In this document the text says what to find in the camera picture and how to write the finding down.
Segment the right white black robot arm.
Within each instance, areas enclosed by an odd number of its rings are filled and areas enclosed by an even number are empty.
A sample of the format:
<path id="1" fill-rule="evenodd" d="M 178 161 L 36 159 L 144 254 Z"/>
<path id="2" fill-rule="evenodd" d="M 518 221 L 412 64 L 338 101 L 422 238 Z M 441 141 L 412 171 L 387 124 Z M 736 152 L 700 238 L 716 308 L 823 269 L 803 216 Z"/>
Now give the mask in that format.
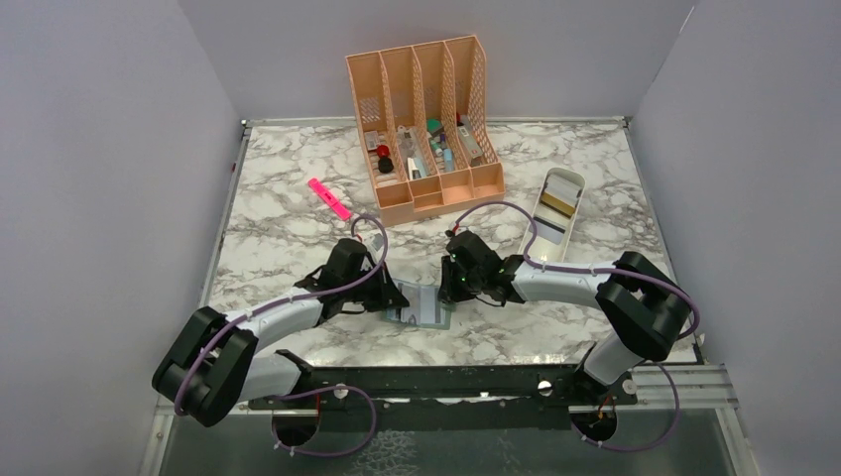
<path id="1" fill-rule="evenodd" d="M 637 252 L 593 268 L 534 265 L 522 254 L 500 257 L 471 231 L 450 233 L 439 300 L 459 303 L 482 295 L 499 306 L 554 301 L 604 313 L 612 331 L 585 354 L 571 380 L 574 395 L 587 404 L 607 396 L 636 365 L 663 361 L 692 312 L 686 294 Z"/>

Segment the silver VIP credit card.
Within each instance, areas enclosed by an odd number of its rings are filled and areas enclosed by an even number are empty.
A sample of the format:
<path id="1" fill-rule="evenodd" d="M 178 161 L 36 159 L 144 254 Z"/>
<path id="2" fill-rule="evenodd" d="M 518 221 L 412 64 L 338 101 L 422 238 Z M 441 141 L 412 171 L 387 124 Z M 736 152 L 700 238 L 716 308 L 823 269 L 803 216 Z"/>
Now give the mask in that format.
<path id="1" fill-rule="evenodd" d="M 437 287 L 419 287 L 417 308 L 416 318 L 418 325 L 441 326 L 444 324 L 444 314 L 437 298 Z"/>

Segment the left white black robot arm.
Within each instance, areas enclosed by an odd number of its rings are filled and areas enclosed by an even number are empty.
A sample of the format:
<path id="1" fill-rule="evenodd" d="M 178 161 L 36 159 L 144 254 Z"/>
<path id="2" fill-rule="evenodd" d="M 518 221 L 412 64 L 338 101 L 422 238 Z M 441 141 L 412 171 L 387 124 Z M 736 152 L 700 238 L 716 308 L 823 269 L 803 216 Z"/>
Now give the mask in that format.
<path id="1" fill-rule="evenodd" d="M 384 262 L 360 241 L 342 238 L 327 262 L 290 291 L 231 313 L 210 306 L 196 310 L 152 377 L 152 387 L 174 403 L 180 416 L 205 427 L 219 423 L 240 402 L 277 396 L 299 407 L 311 394 L 303 364 L 259 352 L 296 332 L 316 328 L 348 303 L 366 312 L 409 306 Z"/>

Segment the green card holder wallet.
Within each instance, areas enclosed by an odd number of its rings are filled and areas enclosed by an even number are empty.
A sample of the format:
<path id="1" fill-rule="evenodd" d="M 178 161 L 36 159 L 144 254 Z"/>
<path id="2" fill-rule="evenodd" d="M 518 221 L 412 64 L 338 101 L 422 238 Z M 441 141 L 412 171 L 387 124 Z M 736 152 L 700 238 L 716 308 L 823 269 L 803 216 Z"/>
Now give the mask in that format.
<path id="1" fill-rule="evenodd" d="M 383 316 L 386 321 L 421 328 L 450 328 L 452 306 L 438 299 L 438 286 L 401 280 L 396 280 L 396 285 L 409 305 L 386 310 Z"/>

